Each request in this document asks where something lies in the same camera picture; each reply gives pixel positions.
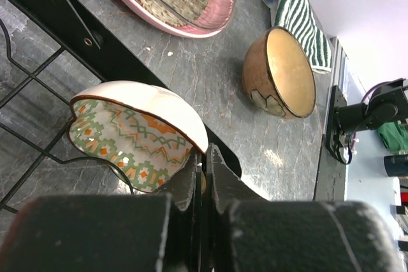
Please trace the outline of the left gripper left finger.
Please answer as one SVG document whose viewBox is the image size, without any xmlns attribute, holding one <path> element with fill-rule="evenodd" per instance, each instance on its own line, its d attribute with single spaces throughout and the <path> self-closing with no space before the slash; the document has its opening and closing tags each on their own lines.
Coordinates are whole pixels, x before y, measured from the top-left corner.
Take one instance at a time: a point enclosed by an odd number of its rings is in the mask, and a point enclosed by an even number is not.
<svg viewBox="0 0 408 272">
<path fill-rule="evenodd" d="M 15 217 L 2 271 L 199 271 L 201 154 L 155 192 L 41 196 Z"/>
</svg>

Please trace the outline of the white patterned bowl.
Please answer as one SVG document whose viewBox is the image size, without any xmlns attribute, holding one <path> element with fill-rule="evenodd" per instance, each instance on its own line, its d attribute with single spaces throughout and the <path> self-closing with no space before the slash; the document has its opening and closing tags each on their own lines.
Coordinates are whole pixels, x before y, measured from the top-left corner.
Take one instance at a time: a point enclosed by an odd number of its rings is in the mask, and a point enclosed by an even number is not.
<svg viewBox="0 0 408 272">
<path fill-rule="evenodd" d="M 107 161 L 123 182 L 153 192 L 195 148 L 205 154 L 205 125 L 174 92 L 132 81 L 104 82 L 71 98 L 67 135 L 88 157 Z"/>
</svg>

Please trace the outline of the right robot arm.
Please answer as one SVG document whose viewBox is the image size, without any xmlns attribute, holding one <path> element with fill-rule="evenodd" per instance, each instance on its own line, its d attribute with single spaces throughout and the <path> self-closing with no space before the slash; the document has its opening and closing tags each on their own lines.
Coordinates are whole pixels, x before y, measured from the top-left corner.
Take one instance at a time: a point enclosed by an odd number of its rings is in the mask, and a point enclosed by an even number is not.
<svg viewBox="0 0 408 272">
<path fill-rule="evenodd" d="M 377 84 L 367 103 L 335 108 L 335 121 L 344 134 L 375 130 L 385 123 L 406 118 L 406 78 Z"/>
</svg>

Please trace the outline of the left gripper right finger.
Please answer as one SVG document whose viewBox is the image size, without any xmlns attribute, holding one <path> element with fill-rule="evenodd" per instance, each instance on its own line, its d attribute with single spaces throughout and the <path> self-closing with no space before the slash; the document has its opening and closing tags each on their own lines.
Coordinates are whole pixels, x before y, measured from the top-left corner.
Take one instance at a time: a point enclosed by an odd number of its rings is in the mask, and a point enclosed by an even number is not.
<svg viewBox="0 0 408 272">
<path fill-rule="evenodd" d="M 403 271 L 380 214 L 353 201 L 268 201 L 207 150 L 216 271 Z"/>
</svg>

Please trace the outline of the beige patterned cup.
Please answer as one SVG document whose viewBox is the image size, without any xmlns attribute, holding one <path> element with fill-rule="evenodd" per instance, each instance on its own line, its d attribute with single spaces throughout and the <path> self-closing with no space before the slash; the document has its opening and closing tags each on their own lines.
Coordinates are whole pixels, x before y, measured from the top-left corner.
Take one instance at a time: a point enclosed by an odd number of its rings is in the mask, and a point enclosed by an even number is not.
<svg viewBox="0 0 408 272">
<path fill-rule="evenodd" d="M 283 27 L 271 28 L 249 47 L 242 85 L 258 108 L 275 117 L 307 118 L 316 105 L 309 60 L 296 38 Z"/>
</svg>

